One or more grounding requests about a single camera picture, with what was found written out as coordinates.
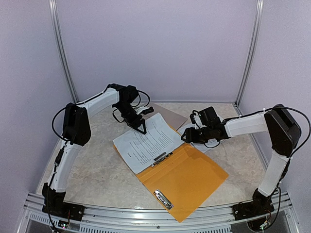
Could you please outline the pink-brown file folder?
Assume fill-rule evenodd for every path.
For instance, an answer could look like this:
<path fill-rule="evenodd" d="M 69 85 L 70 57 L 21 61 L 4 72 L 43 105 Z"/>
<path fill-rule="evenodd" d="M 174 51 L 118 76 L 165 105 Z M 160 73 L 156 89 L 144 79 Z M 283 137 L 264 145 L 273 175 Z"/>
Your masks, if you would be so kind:
<path fill-rule="evenodd" d="M 160 113 L 164 120 L 167 122 L 168 125 L 170 125 L 173 129 L 176 131 L 183 126 L 183 124 L 187 121 L 187 118 L 177 114 L 169 109 L 166 109 L 164 107 L 161 107 L 158 104 L 150 103 L 150 106 L 153 107 L 154 111 L 148 115 L 148 117 L 151 117 L 155 115 L 156 113 Z"/>

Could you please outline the white printed sheet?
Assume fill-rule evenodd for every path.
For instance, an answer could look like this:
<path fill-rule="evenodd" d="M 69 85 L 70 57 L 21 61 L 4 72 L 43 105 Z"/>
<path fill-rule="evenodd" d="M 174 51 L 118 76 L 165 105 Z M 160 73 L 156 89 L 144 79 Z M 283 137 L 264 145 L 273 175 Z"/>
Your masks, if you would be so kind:
<path fill-rule="evenodd" d="M 113 140 L 113 144 L 129 168 L 139 174 L 183 144 L 180 134 L 172 129 L 160 113 L 145 121 L 146 134 L 133 129 Z"/>

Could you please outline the orange folder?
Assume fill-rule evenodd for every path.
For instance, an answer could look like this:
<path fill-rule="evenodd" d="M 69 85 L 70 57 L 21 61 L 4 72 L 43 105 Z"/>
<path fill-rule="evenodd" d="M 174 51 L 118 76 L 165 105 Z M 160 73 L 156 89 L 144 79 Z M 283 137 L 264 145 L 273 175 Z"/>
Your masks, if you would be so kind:
<path fill-rule="evenodd" d="M 166 210 L 178 222 L 189 217 L 229 176 L 207 155 L 185 143 L 160 164 L 135 175 L 153 196 L 158 189 L 173 203 Z"/>

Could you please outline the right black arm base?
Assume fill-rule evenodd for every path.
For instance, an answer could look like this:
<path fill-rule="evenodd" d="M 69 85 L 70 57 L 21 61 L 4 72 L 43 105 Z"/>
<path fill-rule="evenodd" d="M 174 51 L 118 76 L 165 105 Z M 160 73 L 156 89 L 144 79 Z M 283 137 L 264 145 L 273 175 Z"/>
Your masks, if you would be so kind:
<path fill-rule="evenodd" d="M 232 206 L 235 220 L 252 218 L 273 212 L 275 209 L 271 198 L 272 195 L 266 197 L 256 189 L 251 201 L 239 202 Z"/>

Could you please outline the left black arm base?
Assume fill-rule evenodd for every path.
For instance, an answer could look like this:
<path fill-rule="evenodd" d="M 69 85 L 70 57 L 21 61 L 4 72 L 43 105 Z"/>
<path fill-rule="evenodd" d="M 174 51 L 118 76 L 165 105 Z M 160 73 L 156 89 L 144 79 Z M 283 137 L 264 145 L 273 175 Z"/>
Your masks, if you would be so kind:
<path fill-rule="evenodd" d="M 66 192 L 56 192 L 48 186 L 48 183 L 44 183 L 42 195 L 44 197 L 44 206 L 42 208 L 44 213 L 70 220 L 82 221 L 85 206 L 65 202 Z"/>

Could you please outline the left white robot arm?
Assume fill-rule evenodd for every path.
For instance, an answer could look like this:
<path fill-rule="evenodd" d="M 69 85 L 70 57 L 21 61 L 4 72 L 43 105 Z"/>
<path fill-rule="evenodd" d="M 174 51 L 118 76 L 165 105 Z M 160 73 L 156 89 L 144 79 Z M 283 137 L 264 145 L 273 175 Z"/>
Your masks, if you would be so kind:
<path fill-rule="evenodd" d="M 90 119 L 107 107 L 119 111 L 123 122 L 130 128 L 146 134 L 146 124 L 143 115 L 152 113 L 153 107 L 148 103 L 132 105 L 143 92 L 132 85 L 109 84 L 99 94 L 79 103 L 69 103 L 62 110 L 65 112 L 61 149 L 56 156 L 52 173 L 44 184 L 42 194 L 45 206 L 56 215 L 63 216 L 68 211 L 64 202 L 69 173 L 81 148 L 90 140 Z"/>

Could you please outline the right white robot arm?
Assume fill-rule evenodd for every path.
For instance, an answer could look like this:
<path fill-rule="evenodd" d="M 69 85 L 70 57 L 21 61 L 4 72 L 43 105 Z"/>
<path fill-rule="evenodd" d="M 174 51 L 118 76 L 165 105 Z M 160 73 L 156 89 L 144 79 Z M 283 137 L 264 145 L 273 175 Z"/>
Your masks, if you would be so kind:
<path fill-rule="evenodd" d="M 286 175 L 293 153 L 298 149 L 301 127 L 291 114 L 293 108 L 277 104 L 250 114 L 221 118 L 213 107 L 193 111 L 192 126 L 181 134 L 185 143 L 218 143 L 242 135 L 267 135 L 270 157 L 265 174 L 254 191 L 248 210 L 258 216 L 268 206 L 268 201 Z"/>

